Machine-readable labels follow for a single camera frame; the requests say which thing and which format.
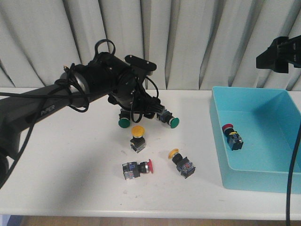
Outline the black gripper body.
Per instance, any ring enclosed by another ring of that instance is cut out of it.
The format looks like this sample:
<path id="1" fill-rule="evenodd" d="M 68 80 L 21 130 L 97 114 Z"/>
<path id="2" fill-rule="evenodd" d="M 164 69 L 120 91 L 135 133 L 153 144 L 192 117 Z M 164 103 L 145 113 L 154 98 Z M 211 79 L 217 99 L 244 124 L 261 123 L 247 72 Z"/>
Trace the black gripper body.
<path id="1" fill-rule="evenodd" d="M 289 64 L 301 67 L 301 36 L 280 36 L 256 58 L 257 69 L 270 69 L 276 73 L 288 73 Z"/>
<path id="2" fill-rule="evenodd" d="M 109 75 L 112 90 L 108 102 L 134 113 L 145 113 L 150 103 L 150 95 L 143 88 L 141 79 L 135 70 L 123 70 Z"/>

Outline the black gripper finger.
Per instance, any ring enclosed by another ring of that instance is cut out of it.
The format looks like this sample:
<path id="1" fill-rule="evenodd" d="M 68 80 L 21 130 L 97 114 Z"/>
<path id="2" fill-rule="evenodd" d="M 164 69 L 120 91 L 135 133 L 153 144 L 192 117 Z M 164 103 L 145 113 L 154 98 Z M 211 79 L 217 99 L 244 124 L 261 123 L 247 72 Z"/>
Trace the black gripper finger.
<path id="1" fill-rule="evenodd" d="M 165 107 L 161 104 L 158 97 L 151 97 L 150 95 L 139 97 L 138 112 L 142 114 L 162 114 Z"/>

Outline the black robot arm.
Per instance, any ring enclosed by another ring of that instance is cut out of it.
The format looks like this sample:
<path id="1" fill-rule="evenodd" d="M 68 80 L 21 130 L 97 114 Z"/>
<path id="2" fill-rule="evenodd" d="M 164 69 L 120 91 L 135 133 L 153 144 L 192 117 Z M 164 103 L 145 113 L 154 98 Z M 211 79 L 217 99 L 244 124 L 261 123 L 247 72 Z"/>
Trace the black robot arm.
<path id="1" fill-rule="evenodd" d="M 101 52 L 87 65 L 66 67 L 53 85 L 22 94 L 2 93 L 0 101 L 0 182 L 4 184 L 22 156 L 28 140 L 20 143 L 21 133 L 32 133 L 34 125 L 64 107 L 78 112 L 91 102 L 107 96 L 130 114 L 153 117 L 164 106 L 158 97 L 146 93 L 143 81 L 156 65 L 128 55 L 120 60 L 113 53 Z"/>

